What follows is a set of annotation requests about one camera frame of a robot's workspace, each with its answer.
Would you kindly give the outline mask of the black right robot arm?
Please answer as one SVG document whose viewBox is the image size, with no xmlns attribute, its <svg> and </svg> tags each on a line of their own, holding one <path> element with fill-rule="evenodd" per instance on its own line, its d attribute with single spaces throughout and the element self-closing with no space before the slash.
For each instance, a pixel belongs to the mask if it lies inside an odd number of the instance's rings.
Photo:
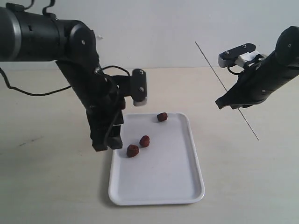
<svg viewBox="0 0 299 224">
<path fill-rule="evenodd" d="M 290 26 L 279 36 L 275 49 L 265 56 L 252 43 L 219 54 L 221 68 L 239 66 L 237 82 L 215 102 L 219 109 L 248 108 L 264 102 L 273 92 L 299 75 L 299 28 Z"/>
</svg>

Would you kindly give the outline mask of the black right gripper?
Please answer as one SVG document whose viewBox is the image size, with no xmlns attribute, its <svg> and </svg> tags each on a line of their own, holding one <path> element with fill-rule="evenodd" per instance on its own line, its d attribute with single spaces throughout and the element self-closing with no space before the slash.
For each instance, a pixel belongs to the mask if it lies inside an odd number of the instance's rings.
<svg viewBox="0 0 299 224">
<path fill-rule="evenodd" d="M 299 75 L 299 58 L 290 61 L 272 52 L 258 64 L 244 71 L 237 80 L 237 88 L 231 88 L 215 102 L 219 109 L 248 108 L 265 101 L 274 91 Z"/>
</svg>

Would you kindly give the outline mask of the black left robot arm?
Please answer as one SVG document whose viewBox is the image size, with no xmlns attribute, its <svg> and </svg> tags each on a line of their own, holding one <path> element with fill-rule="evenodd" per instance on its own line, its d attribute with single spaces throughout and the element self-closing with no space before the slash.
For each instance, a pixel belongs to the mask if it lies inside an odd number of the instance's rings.
<svg viewBox="0 0 299 224">
<path fill-rule="evenodd" d="M 54 61 L 86 110 L 93 148 L 122 148 L 125 99 L 116 81 L 103 72 L 95 34 L 83 22 L 7 3 L 0 9 L 0 60 Z"/>
</svg>

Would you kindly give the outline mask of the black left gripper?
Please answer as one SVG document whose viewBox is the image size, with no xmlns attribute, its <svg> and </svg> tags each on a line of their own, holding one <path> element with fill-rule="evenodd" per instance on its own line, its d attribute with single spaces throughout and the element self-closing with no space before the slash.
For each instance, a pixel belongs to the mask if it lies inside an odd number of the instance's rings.
<svg viewBox="0 0 299 224">
<path fill-rule="evenodd" d="M 122 110 L 126 108 L 125 97 L 130 96 L 130 82 L 129 74 L 110 76 L 103 70 L 75 78 L 74 92 L 86 109 L 92 147 L 96 152 L 107 151 L 108 146 L 113 150 L 123 147 Z M 109 128 L 112 129 L 106 138 Z"/>
</svg>

